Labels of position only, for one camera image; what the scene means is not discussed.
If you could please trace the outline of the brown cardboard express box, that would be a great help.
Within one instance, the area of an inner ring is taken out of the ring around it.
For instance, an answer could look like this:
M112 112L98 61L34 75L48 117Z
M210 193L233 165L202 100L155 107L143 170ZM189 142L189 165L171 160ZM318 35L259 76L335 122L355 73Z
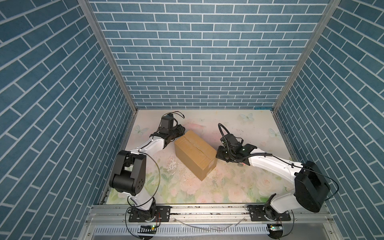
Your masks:
M181 162L201 181L216 167L217 151L193 131L175 141L175 153Z

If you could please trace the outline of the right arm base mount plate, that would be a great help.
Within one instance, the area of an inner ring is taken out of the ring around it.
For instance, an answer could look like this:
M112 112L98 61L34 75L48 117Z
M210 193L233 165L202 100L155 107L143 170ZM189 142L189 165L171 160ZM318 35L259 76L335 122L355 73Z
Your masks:
M247 211L250 214L252 222L263 222L263 221L291 221L291 216L288 211L283 214L279 214L271 207L265 207L264 205L247 205Z

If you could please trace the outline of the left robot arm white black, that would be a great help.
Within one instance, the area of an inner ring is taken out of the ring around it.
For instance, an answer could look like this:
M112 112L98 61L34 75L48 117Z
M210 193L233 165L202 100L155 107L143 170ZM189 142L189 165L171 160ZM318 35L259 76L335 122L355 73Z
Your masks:
M160 128L139 147L130 151L120 151L112 168L110 188L125 194L134 203L134 208L148 211L155 199L144 188L147 158L152 158L169 143L183 136L185 130L182 125L176 125L170 129Z

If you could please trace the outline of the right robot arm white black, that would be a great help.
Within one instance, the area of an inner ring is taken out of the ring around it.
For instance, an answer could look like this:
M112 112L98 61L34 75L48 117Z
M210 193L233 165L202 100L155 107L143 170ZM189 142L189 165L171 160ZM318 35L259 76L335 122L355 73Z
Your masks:
M318 213L330 192L326 176L311 161L304 164L292 162L266 153L254 145L241 146L239 143L224 143L219 146L216 157L228 163L242 163L261 168L294 185L294 188L285 194L273 193L269 197L264 205L264 211L269 215L283 214L300 208Z

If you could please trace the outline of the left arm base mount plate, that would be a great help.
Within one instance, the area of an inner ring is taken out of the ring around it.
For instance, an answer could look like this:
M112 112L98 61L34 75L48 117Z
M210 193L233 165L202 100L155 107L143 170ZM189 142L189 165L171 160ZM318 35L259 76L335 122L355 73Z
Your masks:
M149 210L130 209L128 222L130 223L144 223L152 222L155 218L160 218L160 222L169 222L171 215L171 206L155 206L150 207Z

